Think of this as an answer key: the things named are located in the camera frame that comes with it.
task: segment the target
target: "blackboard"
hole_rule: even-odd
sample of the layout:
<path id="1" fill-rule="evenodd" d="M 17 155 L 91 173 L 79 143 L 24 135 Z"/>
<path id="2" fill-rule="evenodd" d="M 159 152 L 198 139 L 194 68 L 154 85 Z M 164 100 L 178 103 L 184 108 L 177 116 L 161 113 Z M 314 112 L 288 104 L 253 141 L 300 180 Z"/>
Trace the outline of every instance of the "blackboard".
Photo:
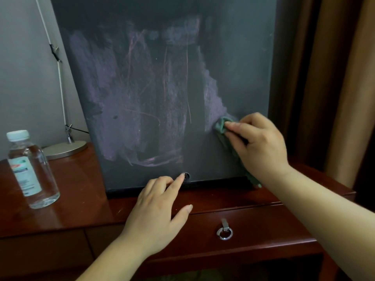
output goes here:
<path id="1" fill-rule="evenodd" d="M 268 112 L 276 0 L 51 0 L 107 191 L 244 175 L 212 127 Z"/>

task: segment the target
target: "white label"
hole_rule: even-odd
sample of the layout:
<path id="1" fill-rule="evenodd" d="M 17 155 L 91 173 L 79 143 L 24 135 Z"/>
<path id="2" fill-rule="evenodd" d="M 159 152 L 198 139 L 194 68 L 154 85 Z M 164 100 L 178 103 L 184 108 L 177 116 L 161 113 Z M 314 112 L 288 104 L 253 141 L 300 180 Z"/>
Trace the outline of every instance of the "white label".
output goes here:
<path id="1" fill-rule="evenodd" d="M 8 162 L 25 196 L 31 196 L 42 191 L 28 157 L 8 159 Z"/>

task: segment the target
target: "bottle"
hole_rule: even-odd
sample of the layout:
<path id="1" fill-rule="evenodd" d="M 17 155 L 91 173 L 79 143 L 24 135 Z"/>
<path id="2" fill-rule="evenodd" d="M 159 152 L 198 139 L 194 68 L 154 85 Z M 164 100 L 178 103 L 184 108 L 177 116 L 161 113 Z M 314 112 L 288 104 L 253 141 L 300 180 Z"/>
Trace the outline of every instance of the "bottle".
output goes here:
<path id="1" fill-rule="evenodd" d="M 60 193 L 42 149 L 30 142 L 27 130 L 6 136 L 12 142 L 8 162 L 29 206 L 38 209 L 54 203 Z"/>

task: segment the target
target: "person's left hand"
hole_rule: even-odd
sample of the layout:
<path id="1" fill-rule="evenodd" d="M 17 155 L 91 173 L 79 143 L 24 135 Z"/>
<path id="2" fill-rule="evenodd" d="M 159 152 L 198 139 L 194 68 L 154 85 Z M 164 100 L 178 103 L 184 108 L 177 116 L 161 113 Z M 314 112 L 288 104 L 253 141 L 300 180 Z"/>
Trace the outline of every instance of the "person's left hand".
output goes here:
<path id="1" fill-rule="evenodd" d="M 151 179 L 138 196 L 118 240 L 137 245 L 143 259 L 164 249 L 185 225 L 193 205 L 184 206 L 171 220 L 172 204 L 185 175 Z"/>

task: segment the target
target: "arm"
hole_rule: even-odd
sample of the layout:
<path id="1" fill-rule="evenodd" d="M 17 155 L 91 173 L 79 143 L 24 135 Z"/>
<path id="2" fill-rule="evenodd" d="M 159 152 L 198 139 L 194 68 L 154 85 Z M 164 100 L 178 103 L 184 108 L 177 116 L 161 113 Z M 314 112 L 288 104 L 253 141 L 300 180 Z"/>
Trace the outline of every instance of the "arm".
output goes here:
<path id="1" fill-rule="evenodd" d="M 172 204 L 184 178 L 185 174 L 181 174 L 175 181 L 168 176 L 150 180 L 139 194 L 121 235 L 77 281 L 129 281 L 147 257 L 165 248 L 193 208 L 186 205 L 171 220 Z"/>
<path id="2" fill-rule="evenodd" d="M 246 169 L 288 207 L 342 270 L 355 281 L 375 280 L 375 214 L 289 166 L 281 133 L 261 114 L 226 127 Z"/>

